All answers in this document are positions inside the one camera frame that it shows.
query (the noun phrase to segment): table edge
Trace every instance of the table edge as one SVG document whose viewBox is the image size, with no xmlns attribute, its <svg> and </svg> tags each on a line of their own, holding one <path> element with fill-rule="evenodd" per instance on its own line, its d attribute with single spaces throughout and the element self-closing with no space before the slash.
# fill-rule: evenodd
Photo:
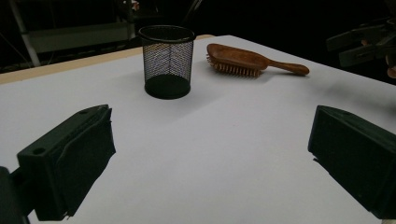
<svg viewBox="0 0 396 224">
<path fill-rule="evenodd" d="M 199 40 L 209 37 L 213 37 L 213 35 L 198 35 L 195 39 Z M 142 47 L 134 48 L 134 49 L 126 49 L 117 52 L 96 55 L 88 58 L 68 61 L 64 63 L 55 63 L 55 64 L 49 64 L 49 65 L 44 65 L 29 69 L 23 69 L 15 72 L 4 73 L 4 74 L 0 74 L 0 84 L 22 81 L 34 77 L 42 77 L 45 75 L 63 72 L 97 63 L 105 63 L 121 58 L 127 58 L 141 53 L 143 53 Z"/>
</svg>

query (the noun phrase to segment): white surface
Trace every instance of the white surface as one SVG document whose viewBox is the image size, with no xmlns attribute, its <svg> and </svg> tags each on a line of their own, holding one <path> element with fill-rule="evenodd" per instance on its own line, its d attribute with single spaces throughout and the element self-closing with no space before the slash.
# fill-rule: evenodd
<svg viewBox="0 0 396 224">
<path fill-rule="evenodd" d="M 311 72 L 269 67 L 258 79 L 223 76 L 205 59 L 209 43 Z M 0 85 L 0 165 L 12 172 L 16 154 L 41 135 L 108 104 L 117 153 L 64 223 L 379 224 L 313 161 L 307 144 L 317 105 L 396 133 L 395 96 L 389 84 L 218 36 L 195 42 L 191 92 L 176 100 L 145 93 L 142 55 Z M 38 223 L 35 213 L 29 218 Z"/>
</svg>

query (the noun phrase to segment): wooden hairbrush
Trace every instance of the wooden hairbrush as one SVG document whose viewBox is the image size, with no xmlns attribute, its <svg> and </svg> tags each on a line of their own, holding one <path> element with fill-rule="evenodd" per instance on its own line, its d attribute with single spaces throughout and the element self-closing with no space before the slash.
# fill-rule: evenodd
<svg viewBox="0 0 396 224">
<path fill-rule="evenodd" d="M 209 44 L 206 49 L 207 61 L 221 73 L 258 77 L 268 66 L 281 68 L 298 76 L 306 76 L 309 73 L 309 69 L 302 64 L 276 62 L 245 49 L 220 44 Z"/>
</svg>

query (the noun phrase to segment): cable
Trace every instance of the cable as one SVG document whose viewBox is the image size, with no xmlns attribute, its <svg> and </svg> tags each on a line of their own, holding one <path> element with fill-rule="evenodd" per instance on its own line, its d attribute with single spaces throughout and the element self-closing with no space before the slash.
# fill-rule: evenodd
<svg viewBox="0 0 396 224">
<path fill-rule="evenodd" d="M 31 68 L 32 66 L 30 66 L 29 61 L 26 60 L 26 58 L 23 56 L 23 54 L 21 54 L 21 52 L 19 50 L 17 50 L 14 45 L 12 45 L 5 36 L 3 36 L 3 34 L 0 32 L 0 36 L 3 37 L 3 39 L 23 58 L 23 60 L 26 62 L 26 64 L 29 66 L 29 68 Z"/>
<path fill-rule="evenodd" d="M 55 16 L 53 13 L 53 4 L 52 0 L 49 1 L 49 12 L 50 12 L 50 17 L 52 18 L 52 27 L 57 28 L 56 21 L 55 21 Z"/>
<path fill-rule="evenodd" d="M 49 65 L 49 64 L 51 63 L 51 61 L 52 61 L 54 55 L 55 55 L 55 51 L 53 51 L 53 52 L 51 53 L 51 56 L 50 56 L 50 58 L 49 58 L 49 61 L 48 61 L 47 65 Z"/>
</svg>

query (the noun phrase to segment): mesh pencil holder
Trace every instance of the mesh pencil holder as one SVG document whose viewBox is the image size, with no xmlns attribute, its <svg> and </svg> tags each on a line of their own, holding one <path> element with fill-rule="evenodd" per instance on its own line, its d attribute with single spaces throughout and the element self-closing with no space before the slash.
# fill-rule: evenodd
<svg viewBox="0 0 396 224">
<path fill-rule="evenodd" d="M 142 39 L 146 92 L 160 99 L 176 99 L 191 89 L 193 31 L 173 25 L 139 29 Z"/>
</svg>

